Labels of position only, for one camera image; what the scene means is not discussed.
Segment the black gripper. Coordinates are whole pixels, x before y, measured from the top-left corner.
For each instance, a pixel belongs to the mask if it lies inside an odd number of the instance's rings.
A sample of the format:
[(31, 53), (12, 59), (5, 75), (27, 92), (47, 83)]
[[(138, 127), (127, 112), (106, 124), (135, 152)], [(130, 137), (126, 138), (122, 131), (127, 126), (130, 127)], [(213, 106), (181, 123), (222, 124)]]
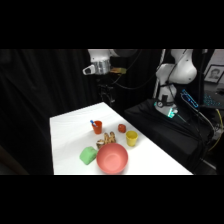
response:
[(116, 102), (116, 99), (114, 98), (114, 88), (112, 86), (99, 84), (98, 90), (101, 97), (107, 97), (105, 100), (106, 104), (110, 105), (110, 100), (112, 104)]

